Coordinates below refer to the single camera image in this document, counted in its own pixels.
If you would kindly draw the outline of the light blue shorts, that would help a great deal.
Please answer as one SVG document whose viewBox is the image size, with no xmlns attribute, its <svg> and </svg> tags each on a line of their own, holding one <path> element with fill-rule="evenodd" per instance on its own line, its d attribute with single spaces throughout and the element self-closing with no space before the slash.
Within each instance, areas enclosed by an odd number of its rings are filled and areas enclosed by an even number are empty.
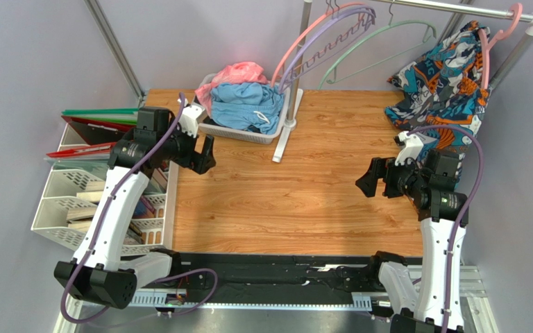
<svg viewBox="0 0 533 333">
<path fill-rule="evenodd" d="M 272 135 L 285 95 L 260 83 L 223 83 L 210 91 L 212 120 L 223 127 Z"/>
</svg>

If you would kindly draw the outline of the mint green hanger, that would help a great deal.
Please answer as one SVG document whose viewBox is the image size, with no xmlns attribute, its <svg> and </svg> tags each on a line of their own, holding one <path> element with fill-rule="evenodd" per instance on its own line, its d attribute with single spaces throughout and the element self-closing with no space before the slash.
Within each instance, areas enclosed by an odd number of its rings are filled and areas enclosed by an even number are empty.
<svg viewBox="0 0 533 333">
<path fill-rule="evenodd" d="M 438 37 L 435 24 L 423 19 L 389 21 L 354 43 L 328 68 L 318 89 L 333 86 L 415 51 Z"/>
</svg>

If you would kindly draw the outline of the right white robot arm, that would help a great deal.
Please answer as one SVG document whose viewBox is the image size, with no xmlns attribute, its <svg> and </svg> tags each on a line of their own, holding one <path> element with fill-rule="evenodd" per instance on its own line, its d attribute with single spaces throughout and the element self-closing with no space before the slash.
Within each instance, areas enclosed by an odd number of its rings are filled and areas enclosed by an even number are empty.
<svg viewBox="0 0 533 333">
<path fill-rule="evenodd" d="M 459 301 L 459 259 L 466 235 L 465 194 L 455 191 L 457 154 L 430 150 L 422 166 L 413 158 L 375 157 L 356 186 L 368 198 L 378 181 L 387 198 L 406 196 L 418 212 L 423 236 L 421 281 L 415 285 L 403 256 L 378 251 L 371 257 L 369 275 L 387 292 L 393 316 L 391 332 L 464 332 Z"/>
</svg>

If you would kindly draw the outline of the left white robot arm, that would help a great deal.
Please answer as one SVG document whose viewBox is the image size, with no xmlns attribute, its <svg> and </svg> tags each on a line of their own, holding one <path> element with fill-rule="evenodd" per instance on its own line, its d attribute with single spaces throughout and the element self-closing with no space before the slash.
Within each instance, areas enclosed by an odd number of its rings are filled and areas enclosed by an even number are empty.
<svg viewBox="0 0 533 333">
<path fill-rule="evenodd" d="M 53 275 L 64 295 L 104 307 L 125 308 L 136 290 L 169 277 L 179 259 L 172 250 L 151 250 L 127 262 L 121 260 L 128 227 L 153 172 L 165 162 L 204 174 L 216 161 L 214 139 L 207 136 L 196 151 L 198 105 L 184 104 L 177 114 L 166 108 L 144 107 L 136 126 L 110 150 L 102 198 L 87 234 L 68 262 L 58 262 Z"/>
</svg>

